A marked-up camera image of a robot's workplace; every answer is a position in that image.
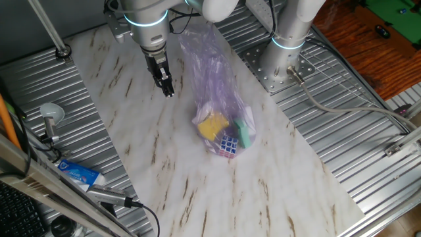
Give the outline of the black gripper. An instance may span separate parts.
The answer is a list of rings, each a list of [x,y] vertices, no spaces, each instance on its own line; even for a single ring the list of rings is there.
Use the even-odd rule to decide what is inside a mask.
[[[168,57],[166,54],[166,44],[157,46],[141,46],[141,50],[145,55],[147,67],[153,76],[153,80],[157,87],[162,89],[166,97],[174,95],[172,85],[172,76],[169,74]]]

